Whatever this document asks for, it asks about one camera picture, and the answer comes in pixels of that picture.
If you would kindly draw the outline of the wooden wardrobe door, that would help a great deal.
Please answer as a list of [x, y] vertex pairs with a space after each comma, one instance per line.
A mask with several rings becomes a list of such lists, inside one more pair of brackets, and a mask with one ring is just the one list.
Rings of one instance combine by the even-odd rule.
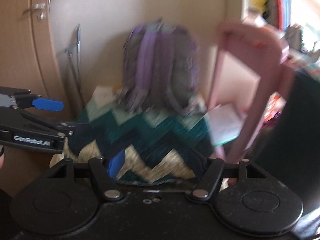
[[29, 89], [62, 101], [60, 112], [32, 112], [71, 120], [50, 29], [49, 5], [49, 0], [1, 0], [1, 86]]

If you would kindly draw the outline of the teal and cream quilt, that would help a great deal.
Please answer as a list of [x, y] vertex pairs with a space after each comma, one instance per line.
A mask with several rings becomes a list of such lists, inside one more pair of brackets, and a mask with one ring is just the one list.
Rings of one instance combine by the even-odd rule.
[[195, 181], [214, 152], [204, 115], [183, 117], [163, 109], [129, 112], [116, 100], [113, 87], [97, 86], [78, 122], [86, 124], [65, 140], [55, 165], [63, 158], [86, 163], [105, 157], [121, 184], [151, 186]]

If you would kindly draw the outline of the purple grey backpack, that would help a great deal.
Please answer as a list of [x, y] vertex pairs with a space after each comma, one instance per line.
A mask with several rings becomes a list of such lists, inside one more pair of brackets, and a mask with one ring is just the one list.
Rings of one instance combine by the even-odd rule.
[[135, 27], [124, 44], [123, 89], [128, 111], [166, 108], [182, 116], [206, 112], [198, 97], [197, 44], [187, 29], [157, 21]]

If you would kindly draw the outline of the pink chair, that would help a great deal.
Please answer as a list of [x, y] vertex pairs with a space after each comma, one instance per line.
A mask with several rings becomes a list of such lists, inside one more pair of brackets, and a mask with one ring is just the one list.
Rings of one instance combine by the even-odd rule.
[[285, 97], [290, 82], [283, 78], [289, 45], [269, 26], [221, 22], [208, 101], [208, 122], [216, 157], [236, 164], [255, 140], [270, 97]]

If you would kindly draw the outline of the cream bookshelf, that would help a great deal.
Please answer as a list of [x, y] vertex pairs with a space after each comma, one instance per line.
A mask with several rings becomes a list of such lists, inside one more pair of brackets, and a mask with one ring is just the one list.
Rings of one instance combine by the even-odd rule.
[[301, 26], [305, 43], [319, 41], [319, 0], [248, 0], [248, 8], [281, 31]]

